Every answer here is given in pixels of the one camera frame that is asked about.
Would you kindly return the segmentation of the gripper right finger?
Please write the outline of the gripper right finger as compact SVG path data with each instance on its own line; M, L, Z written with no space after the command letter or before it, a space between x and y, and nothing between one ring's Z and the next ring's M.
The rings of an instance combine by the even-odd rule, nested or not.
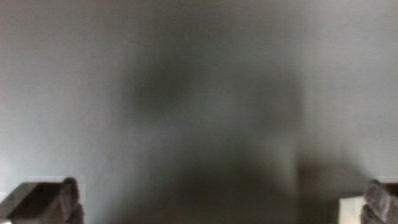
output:
M360 224L398 224L398 183L373 180L364 191L364 201Z

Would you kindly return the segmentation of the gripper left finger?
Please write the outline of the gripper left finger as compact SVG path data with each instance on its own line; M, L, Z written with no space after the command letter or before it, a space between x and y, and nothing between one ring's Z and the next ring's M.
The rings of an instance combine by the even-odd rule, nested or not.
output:
M24 182L0 202L0 224L83 224L78 183Z

